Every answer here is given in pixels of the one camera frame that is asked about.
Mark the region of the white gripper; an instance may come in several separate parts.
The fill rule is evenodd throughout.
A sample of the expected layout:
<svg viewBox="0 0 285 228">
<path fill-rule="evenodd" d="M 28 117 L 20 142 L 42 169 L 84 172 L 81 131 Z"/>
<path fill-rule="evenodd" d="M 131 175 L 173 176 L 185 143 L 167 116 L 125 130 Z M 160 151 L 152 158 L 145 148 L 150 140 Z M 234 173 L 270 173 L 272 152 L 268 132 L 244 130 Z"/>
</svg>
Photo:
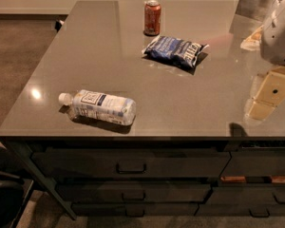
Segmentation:
<svg viewBox="0 0 285 228">
<path fill-rule="evenodd" d="M 263 121 L 285 100 L 285 0 L 275 3 L 264 20 L 261 57 L 277 66 L 266 75 L 257 75 L 252 83 L 247 115 Z"/>
</svg>

